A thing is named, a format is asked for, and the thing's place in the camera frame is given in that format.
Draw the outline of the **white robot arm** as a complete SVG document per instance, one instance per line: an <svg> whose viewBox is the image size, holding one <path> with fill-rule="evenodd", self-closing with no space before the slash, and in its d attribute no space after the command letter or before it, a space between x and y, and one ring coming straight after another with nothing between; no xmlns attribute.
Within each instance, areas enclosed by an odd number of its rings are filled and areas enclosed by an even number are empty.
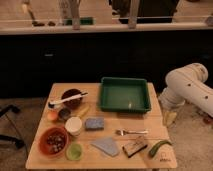
<svg viewBox="0 0 213 171"><path fill-rule="evenodd" d="M183 106L186 101L213 118L213 88L205 84L207 79L208 70L200 63L174 69L166 75L167 87L158 96L165 126L175 120L177 113L174 109Z"/></svg>

